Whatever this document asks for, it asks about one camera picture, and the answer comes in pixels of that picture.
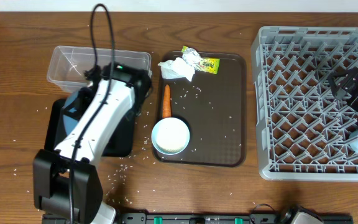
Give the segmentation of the foil snack wrapper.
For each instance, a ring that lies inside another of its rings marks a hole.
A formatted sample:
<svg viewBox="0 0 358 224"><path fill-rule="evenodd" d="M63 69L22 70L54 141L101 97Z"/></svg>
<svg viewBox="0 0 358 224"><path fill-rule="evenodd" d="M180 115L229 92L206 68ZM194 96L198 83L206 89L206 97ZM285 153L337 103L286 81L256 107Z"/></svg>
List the foil snack wrapper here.
<svg viewBox="0 0 358 224"><path fill-rule="evenodd" d="M203 58L195 49L183 46L182 59L195 70L200 72L217 74L219 70L220 59Z"/></svg>

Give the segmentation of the dark blue plate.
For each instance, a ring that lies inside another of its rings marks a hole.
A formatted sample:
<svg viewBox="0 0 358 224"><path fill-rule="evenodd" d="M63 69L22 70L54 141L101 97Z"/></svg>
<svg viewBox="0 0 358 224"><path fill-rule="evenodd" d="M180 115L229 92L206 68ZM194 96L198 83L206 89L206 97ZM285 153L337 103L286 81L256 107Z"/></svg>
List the dark blue plate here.
<svg viewBox="0 0 358 224"><path fill-rule="evenodd" d="M70 134L89 107L93 92L83 87L74 91L65 101L62 108L63 126L66 134Z"/></svg>

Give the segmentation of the white tissue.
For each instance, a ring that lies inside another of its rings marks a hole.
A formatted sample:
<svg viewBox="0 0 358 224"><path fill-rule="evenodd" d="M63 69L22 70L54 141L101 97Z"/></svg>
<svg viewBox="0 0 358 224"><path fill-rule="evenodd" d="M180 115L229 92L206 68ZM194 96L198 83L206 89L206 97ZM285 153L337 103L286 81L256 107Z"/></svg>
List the white tissue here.
<svg viewBox="0 0 358 224"><path fill-rule="evenodd" d="M161 69L162 78L167 80L186 78L191 82L195 74L195 69L180 57L177 57L175 60L160 62L158 66Z"/></svg>

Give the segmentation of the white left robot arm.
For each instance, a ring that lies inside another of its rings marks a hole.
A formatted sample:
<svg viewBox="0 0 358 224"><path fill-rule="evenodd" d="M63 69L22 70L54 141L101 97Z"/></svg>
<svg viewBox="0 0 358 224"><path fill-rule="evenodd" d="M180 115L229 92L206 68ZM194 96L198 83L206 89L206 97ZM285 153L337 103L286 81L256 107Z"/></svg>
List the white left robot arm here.
<svg viewBox="0 0 358 224"><path fill-rule="evenodd" d="M91 85L72 103L78 123L54 150L41 149L34 158L34 205L69 223L113 223L116 210L103 202L97 168L121 120L139 114L152 81L149 71L119 63L84 75Z"/></svg>

